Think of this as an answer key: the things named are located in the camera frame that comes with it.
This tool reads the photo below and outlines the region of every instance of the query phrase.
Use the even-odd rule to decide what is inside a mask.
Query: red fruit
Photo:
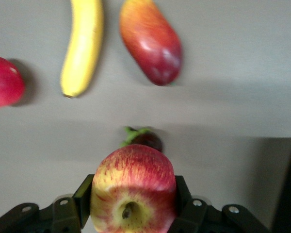
[[[152,0],[126,0],[120,33],[139,67],[156,85],[177,78],[182,65],[181,42]]]
[[[0,107],[18,102],[25,91],[25,84],[17,67],[0,57]]]

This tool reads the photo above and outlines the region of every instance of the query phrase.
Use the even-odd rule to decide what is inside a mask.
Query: pink round fruit
[[[17,67],[0,57],[0,107],[17,103],[25,92],[25,83]]]

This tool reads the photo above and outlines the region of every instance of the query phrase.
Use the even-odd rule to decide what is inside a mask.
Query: apple stem
[[[127,218],[129,218],[131,216],[133,207],[134,207],[134,203],[133,202],[130,202],[130,203],[126,204],[125,209],[124,209],[124,211],[122,213],[122,218],[123,219],[127,219]]]

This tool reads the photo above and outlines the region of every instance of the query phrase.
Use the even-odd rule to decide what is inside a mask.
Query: yellow banana
[[[62,73],[61,88],[66,97],[83,93],[100,54],[103,37],[102,0],[71,0],[72,29]]]

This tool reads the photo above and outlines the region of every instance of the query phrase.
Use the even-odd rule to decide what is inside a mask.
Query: black object
[[[20,204],[0,217],[0,233],[81,233],[90,215],[94,175],[88,175],[71,198],[39,210]],[[176,176],[178,217],[168,233],[270,233],[245,207],[230,204],[222,211],[193,199],[182,176]],[[291,164],[283,185],[272,233],[291,233]]]

